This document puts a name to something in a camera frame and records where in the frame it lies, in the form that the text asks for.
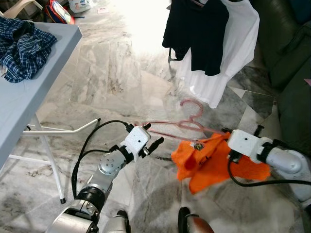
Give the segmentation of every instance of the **hanging clothes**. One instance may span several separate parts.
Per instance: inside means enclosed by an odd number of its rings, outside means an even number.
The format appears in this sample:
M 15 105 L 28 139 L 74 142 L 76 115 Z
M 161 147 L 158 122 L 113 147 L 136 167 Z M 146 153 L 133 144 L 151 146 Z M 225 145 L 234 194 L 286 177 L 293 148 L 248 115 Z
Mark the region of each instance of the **hanging clothes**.
M 259 15 L 249 0 L 221 2 L 227 7 L 229 20 L 225 28 L 220 74 L 208 76 L 200 70 L 192 71 L 192 49 L 188 50 L 176 73 L 176 77 L 184 79 L 190 91 L 210 108 L 217 107 L 227 82 L 253 60 L 259 29 Z
M 172 0 L 162 46 L 173 48 L 179 61 L 191 48 L 191 70 L 219 74 L 228 18 L 220 0 L 208 0 L 204 7 L 191 0 Z
M 227 165 L 231 149 L 225 141 L 229 137 L 230 133 L 214 133 L 212 140 L 199 140 L 204 143 L 203 148 L 181 141 L 178 149 L 172 153 L 172 160 L 178 168 L 177 178 L 191 178 L 189 189 L 192 194 L 230 178 Z M 242 156 L 239 164 L 232 163 L 231 171 L 234 176 L 252 180 L 263 181 L 270 176 L 269 165 L 256 164 L 246 156 Z

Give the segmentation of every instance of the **colorful bag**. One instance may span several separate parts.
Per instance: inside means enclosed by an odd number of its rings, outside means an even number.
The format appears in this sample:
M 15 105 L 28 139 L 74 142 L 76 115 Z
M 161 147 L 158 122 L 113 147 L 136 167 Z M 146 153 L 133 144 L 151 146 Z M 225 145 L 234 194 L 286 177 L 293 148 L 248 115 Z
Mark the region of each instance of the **colorful bag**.
M 44 12 L 54 23 L 74 24 L 74 18 L 55 0 L 48 1 L 44 8 Z

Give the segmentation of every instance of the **orange towel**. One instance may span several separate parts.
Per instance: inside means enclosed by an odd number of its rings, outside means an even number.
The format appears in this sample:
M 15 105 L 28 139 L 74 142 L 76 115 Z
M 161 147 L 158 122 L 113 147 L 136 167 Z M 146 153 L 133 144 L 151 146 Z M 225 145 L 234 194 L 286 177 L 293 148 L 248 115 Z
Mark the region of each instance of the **orange towel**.
M 191 177 L 189 189 L 192 194 L 230 178 L 227 164 L 231 149 L 224 140 L 229 137 L 230 133 L 214 133 L 211 138 L 200 140 L 204 142 L 201 150 L 195 149 L 192 142 L 182 141 L 172 153 L 172 160 L 178 168 L 177 178 Z M 252 180 L 262 181 L 270 176 L 267 164 L 255 164 L 247 156 L 242 156 L 239 164 L 232 163 L 231 171 L 234 176 Z

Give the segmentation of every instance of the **floor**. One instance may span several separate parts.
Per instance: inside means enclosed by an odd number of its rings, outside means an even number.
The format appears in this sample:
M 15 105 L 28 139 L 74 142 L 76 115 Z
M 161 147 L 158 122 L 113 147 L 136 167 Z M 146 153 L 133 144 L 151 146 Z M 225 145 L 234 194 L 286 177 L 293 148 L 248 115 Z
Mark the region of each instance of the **floor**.
M 180 107 L 192 95 L 175 78 L 178 62 L 168 65 L 168 50 L 161 46 L 169 0 L 94 0 L 94 7 L 76 19 L 83 38 L 37 114 L 44 126 L 76 129 L 101 117 L 102 122 L 120 119 L 143 122 L 151 119 L 178 120 L 197 111 Z M 109 12 L 97 14 L 98 7 Z M 216 109 L 204 104 L 200 122 L 220 130 L 240 128 L 253 133 L 257 124 L 266 126 L 262 135 L 281 139 L 275 96 L 263 69 L 260 50 L 225 89 Z M 66 198 L 72 200 L 71 171 L 91 129 L 75 136 L 50 137 L 61 172 Z M 203 134 L 162 130 L 197 138 Z M 108 149 L 126 133 L 119 125 L 98 132 L 88 148 Z M 274 186 L 243 188 L 232 181 L 191 195 L 188 181 L 176 179 L 170 161 L 178 141 L 166 139 L 152 156 L 125 167 L 102 211 L 104 229 L 109 217 L 127 210 L 132 232 L 176 233 L 177 214 L 188 206 L 206 219 L 216 233 L 302 232 L 301 212 Z M 12 152 L 46 158 L 39 140 L 22 138 Z M 80 188 L 96 169 L 100 154 L 82 161 Z M 66 206 L 59 203 L 49 166 L 9 159 L 0 173 L 0 233 L 42 233 Z

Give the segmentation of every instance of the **white shirt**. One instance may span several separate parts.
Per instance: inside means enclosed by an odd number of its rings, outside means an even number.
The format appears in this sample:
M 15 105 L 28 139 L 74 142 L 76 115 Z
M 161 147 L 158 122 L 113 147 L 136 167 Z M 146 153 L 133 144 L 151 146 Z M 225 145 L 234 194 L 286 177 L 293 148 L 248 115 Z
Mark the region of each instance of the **white shirt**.
M 249 0 L 221 1 L 229 12 L 221 72 L 207 76 L 201 70 L 191 71 L 191 49 L 189 49 L 176 73 L 176 77 L 184 79 L 190 91 L 198 99 L 208 103 L 210 108 L 217 107 L 226 83 L 253 60 L 259 29 L 259 15 Z

